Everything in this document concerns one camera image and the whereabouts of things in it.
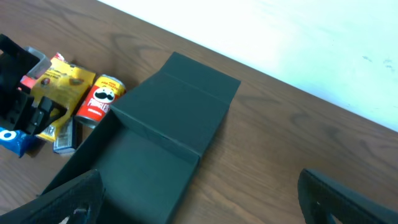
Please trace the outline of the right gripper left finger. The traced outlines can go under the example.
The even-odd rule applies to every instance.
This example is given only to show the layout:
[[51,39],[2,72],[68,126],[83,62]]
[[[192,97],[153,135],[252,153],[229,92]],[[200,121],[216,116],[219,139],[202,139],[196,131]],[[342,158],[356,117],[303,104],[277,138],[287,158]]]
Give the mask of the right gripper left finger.
[[95,223],[103,200],[100,172],[89,170],[1,215],[1,223]]

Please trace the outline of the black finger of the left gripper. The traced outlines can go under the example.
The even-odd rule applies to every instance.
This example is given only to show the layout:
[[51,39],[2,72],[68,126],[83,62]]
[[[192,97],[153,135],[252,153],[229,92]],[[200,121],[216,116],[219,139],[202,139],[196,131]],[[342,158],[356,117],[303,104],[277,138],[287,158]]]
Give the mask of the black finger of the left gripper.
[[50,124],[65,115],[67,109],[59,103],[43,96],[36,108],[30,110],[27,133],[40,134]]

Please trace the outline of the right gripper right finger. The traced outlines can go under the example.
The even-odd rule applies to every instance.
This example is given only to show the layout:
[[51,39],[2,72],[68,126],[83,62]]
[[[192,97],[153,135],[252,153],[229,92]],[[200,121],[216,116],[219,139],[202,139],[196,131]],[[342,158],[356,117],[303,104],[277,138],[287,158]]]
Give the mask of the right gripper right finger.
[[301,171],[297,191],[306,223],[397,223],[397,212],[312,169]]

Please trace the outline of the blue Oreo cookie pack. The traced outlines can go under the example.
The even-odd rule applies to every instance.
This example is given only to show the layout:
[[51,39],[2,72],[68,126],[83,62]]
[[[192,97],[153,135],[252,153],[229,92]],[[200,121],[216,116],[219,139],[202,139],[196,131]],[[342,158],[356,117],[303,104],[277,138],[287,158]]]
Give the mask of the blue Oreo cookie pack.
[[9,131],[1,128],[1,145],[6,149],[22,157],[26,151],[36,142],[36,137],[23,131]]

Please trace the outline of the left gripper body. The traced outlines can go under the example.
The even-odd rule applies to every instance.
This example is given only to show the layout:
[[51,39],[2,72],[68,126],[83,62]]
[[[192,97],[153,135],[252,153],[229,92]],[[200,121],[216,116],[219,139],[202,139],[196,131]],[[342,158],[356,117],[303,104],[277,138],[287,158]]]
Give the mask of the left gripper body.
[[39,58],[1,34],[1,127],[25,131],[29,125],[33,97],[21,79],[39,62]]

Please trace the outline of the black gift box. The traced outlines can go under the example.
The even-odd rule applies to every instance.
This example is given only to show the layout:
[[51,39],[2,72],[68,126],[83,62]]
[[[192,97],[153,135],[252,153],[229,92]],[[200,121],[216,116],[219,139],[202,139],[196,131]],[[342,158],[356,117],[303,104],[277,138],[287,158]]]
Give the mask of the black gift box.
[[173,53],[111,105],[47,190],[96,169],[98,223],[169,223],[223,121],[239,80]]

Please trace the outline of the yellow snack bag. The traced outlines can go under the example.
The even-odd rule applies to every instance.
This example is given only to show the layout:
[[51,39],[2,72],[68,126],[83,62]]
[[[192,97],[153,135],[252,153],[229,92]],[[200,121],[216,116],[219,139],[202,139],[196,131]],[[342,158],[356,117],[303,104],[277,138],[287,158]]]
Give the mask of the yellow snack bag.
[[67,62],[60,53],[54,55],[51,63],[50,68],[35,82],[30,94],[34,96],[35,104],[45,96],[67,109],[61,118],[37,135],[54,142],[80,105],[83,95],[92,86],[96,73]]

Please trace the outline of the red Pringles can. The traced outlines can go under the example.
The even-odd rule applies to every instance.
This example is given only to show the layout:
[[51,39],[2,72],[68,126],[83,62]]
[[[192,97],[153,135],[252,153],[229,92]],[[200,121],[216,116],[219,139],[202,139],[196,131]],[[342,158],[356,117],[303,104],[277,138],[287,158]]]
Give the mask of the red Pringles can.
[[110,110],[110,106],[126,92],[122,81],[109,75],[100,75],[80,106],[75,119],[95,128]]

